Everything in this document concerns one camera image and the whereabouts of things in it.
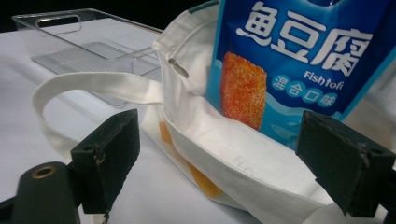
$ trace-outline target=transparent plastic box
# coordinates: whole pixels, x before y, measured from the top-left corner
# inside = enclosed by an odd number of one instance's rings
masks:
[[[160,72],[151,49],[161,30],[93,8],[13,16],[31,59],[54,74]],[[97,95],[113,106],[125,102]]]

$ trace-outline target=fish tofu package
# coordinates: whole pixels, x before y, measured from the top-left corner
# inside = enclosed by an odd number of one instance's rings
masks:
[[[394,0],[221,0],[206,98],[295,149],[304,110],[343,120],[396,55]]]

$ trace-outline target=snack pouch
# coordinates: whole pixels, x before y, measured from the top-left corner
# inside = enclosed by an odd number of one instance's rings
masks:
[[[221,0],[207,100],[295,149],[304,110],[342,120],[396,55],[394,0]]]

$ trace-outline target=dark background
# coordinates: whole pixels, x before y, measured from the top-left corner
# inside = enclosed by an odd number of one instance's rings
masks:
[[[163,30],[169,22],[181,12],[206,1],[207,0],[2,0],[2,7],[0,9],[0,32],[16,31],[15,23],[11,19],[11,16],[14,15],[88,7]]]

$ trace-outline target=bag strap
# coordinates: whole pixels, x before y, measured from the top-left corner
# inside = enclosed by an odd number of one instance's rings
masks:
[[[352,217],[349,214],[344,216],[336,203],[330,203],[312,213],[303,224],[381,224],[386,214],[386,209],[379,206],[374,218]]]
[[[44,108],[52,98],[65,91],[84,90],[140,105],[162,104],[162,87],[158,81],[130,73],[70,73],[53,77],[40,85],[33,94],[32,103],[49,143],[60,155],[71,161],[69,151],[78,141],[51,128],[44,118]]]

